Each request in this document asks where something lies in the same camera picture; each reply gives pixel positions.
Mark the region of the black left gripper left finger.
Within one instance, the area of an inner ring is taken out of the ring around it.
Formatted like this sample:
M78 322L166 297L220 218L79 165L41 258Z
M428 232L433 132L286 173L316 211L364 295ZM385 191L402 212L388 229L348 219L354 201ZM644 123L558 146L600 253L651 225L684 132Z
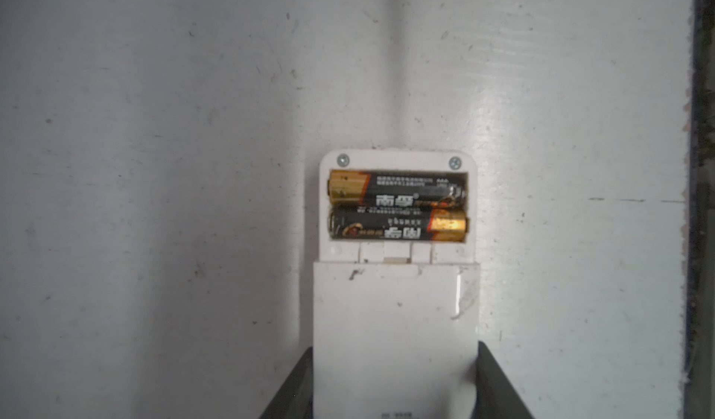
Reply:
M313 418L313 348L309 347L273 396L260 419Z

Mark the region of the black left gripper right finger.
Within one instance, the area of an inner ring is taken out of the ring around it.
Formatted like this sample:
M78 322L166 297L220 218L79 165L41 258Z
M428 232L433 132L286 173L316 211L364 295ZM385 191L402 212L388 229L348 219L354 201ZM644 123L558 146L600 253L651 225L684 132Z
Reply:
M475 375L476 419L534 419L488 346L480 341Z

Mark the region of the white remote with batteries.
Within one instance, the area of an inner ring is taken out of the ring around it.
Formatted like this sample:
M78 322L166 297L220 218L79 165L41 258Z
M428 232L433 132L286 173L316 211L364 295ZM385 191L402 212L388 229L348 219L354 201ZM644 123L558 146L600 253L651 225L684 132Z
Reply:
M339 171L467 176L463 242L331 238ZM320 163L313 270L316 418L469 418L477 398L480 266L477 165L456 151L329 152Z

